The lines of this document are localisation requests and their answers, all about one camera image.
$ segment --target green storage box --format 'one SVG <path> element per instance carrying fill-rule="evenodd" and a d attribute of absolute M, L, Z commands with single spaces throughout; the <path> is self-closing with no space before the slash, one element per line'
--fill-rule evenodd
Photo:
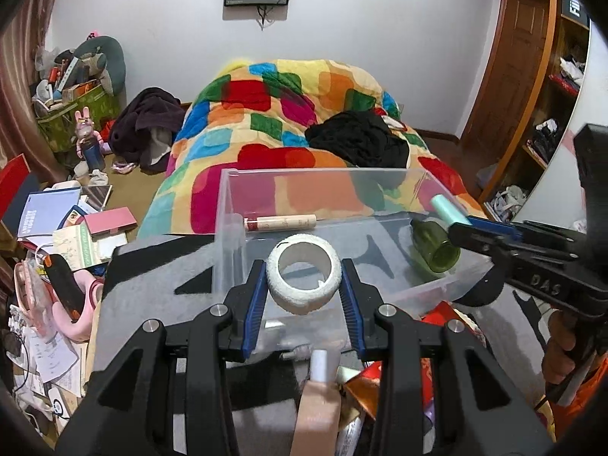
<path fill-rule="evenodd" d="M 102 119 L 114 119 L 120 114 L 118 98 L 109 96 L 101 85 L 94 87 L 64 108 L 52 111 L 48 117 L 38 118 L 38 128 L 54 153 L 66 152 L 75 146 L 76 119 L 74 113 L 89 107 L 95 130 L 101 130 Z"/>

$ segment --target door panel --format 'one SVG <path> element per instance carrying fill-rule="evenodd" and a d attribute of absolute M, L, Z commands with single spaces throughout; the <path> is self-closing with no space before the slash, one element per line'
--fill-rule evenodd
<path fill-rule="evenodd" d="M 480 107 L 464 142 L 500 159 L 530 97 L 545 44 L 549 0 L 507 0 L 502 33 Z"/>

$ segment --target green glass bottle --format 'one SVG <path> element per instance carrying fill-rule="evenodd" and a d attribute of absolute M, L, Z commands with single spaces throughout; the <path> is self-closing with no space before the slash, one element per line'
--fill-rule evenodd
<path fill-rule="evenodd" d="M 412 240 L 424 261 L 433 272 L 452 269 L 460 258 L 460 249 L 454 247 L 448 234 L 435 221 L 412 219 Z"/>

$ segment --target bed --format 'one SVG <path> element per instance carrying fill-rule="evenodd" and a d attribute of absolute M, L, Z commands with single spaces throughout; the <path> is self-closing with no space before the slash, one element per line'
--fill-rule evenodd
<path fill-rule="evenodd" d="M 213 233 L 221 170 L 271 168 L 344 168 L 349 164 L 330 152 L 308 147 L 307 127 L 341 111 L 375 110 L 400 119 L 396 102 L 369 73 L 331 60 L 276 60 L 236 65 L 205 87 L 188 110 L 166 170 L 138 236 L 164 233 Z M 410 146 L 410 167 L 430 171 L 470 214 L 483 216 L 454 170 L 428 150 L 414 129 L 404 125 L 395 135 Z M 384 203 L 353 198 L 374 214 L 405 207 L 402 193 L 412 187 L 382 190 Z M 275 187 L 277 214 L 298 214 L 297 201 Z"/>

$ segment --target clear plastic box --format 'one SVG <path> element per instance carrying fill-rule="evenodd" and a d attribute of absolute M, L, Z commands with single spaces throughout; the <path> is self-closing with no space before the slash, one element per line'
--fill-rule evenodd
<path fill-rule="evenodd" d="M 458 263 L 434 274 L 412 244 L 410 221 L 436 216 L 430 200 L 443 194 L 463 214 L 448 190 L 424 169 L 319 168 L 222 171 L 215 231 L 215 303 L 247 279 L 256 259 L 265 260 L 282 239 L 312 233 L 326 239 L 340 259 L 351 258 L 364 283 L 376 286 L 386 303 L 423 314 L 442 300 L 462 297 L 489 270 L 489 259 L 466 250 Z M 245 232 L 244 218 L 315 214 L 311 230 Z M 310 264 L 282 273 L 300 289 L 323 279 Z M 348 332 L 339 293 L 308 315 L 293 315 L 266 299 L 256 352 L 313 347 L 346 348 Z"/>

